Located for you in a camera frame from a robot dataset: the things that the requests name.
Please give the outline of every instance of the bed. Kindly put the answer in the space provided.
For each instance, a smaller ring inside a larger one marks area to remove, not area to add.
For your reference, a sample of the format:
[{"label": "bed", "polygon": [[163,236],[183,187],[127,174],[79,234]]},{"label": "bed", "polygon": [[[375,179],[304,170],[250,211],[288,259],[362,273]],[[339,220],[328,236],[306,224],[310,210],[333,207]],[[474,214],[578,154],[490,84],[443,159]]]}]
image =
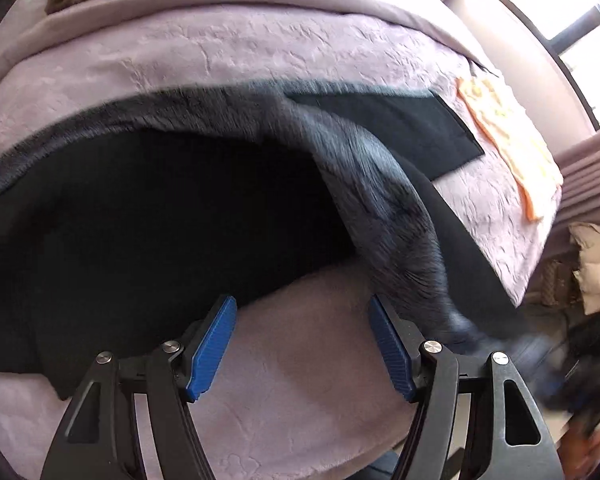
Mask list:
[{"label": "bed", "polygon": [[[525,219],[508,167],[456,91],[456,78],[497,70],[439,0],[91,0],[49,17],[44,4],[18,0],[0,26],[0,155],[85,108],[173,86],[303,78],[432,89],[485,152],[435,187],[520,304],[559,192],[550,214]],[[212,394],[192,407],[216,478],[344,478],[405,437],[414,410],[368,328],[370,294],[360,264],[347,262],[240,311]],[[66,402],[42,376],[0,373],[0,450],[24,478],[40,477]],[[137,404],[148,477],[160,478]]]}]

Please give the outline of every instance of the dark gray fur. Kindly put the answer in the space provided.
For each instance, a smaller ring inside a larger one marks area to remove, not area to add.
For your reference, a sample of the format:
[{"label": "dark gray fur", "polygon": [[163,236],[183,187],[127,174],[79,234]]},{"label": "dark gray fur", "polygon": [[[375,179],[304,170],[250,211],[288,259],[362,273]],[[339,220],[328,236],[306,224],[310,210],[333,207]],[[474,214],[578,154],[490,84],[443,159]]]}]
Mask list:
[{"label": "dark gray fur", "polygon": [[449,298],[431,219],[389,151],[368,131],[285,91],[396,94],[320,82],[179,88],[101,105],[38,132],[0,158],[0,192],[37,160],[78,139],[140,128],[262,142],[312,154],[377,292],[422,333],[467,350],[477,333]]}]

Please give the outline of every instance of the window frame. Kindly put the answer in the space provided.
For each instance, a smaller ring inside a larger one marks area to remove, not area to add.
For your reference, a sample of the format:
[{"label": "window frame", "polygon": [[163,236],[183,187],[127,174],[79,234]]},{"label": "window frame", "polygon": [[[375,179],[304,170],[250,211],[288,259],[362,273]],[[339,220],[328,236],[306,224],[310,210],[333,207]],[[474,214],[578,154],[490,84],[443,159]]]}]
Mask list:
[{"label": "window frame", "polygon": [[593,112],[593,108],[589,105],[586,97],[582,93],[580,86],[576,83],[573,75],[571,75],[570,70],[565,65],[565,63],[560,58],[560,54],[563,54],[569,48],[571,48],[575,43],[584,38],[587,34],[589,34],[596,27],[600,26],[600,8],[599,7],[591,7],[587,12],[585,12],[579,19],[575,22],[571,23],[568,27],[563,29],[560,33],[558,33],[554,38],[548,40],[545,38],[542,33],[538,30],[538,28],[533,24],[533,22],[522,12],[516,4],[514,4],[510,0],[499,0],[510,12],[513,13],[519,19],[523,25],[536,37],[544,49],[549,53],[555,63],[558,65],[565,78],[573,88],[574,92],[578,96],[580,103],[584,107],[591,124],[593,125],[596,131],[600,131],[600,123],[596,119],[596,116]]}]

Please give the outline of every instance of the hand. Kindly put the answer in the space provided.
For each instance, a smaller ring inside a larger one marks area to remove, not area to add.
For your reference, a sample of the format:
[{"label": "hand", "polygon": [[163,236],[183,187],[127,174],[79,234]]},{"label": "hand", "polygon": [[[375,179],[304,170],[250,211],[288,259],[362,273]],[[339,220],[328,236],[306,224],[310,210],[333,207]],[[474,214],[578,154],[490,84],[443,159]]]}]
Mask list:
[{"label": "hand", "polygon": [[560,439],[558,456],[565,480],[585,478],[600,461],[600,431],[587,437],[579,423],[570,422],[567,433]]}]

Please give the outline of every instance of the blue gripper pad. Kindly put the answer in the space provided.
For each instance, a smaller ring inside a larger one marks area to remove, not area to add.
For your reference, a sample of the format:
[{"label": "blue gripper pad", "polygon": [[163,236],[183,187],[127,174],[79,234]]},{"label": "blue gripper pad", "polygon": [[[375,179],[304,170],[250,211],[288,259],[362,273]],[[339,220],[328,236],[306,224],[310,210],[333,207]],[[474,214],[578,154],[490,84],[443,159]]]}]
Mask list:
[{"label": "blue gripper pad", "polygon": [[211,387],[231,334],[234,332],[237,313],[235,299],[228,296],[191,360],[191,378],[186,387],[190,400],[198,400],[200,395]]},{"label": "blue gripper pad", "polygon": [[376,296],[369,302],[369,324],[384,359],[394,388],[408,400],[413,400],[416,385],[411,375],[411,359],[404,349],[394,325]]}]

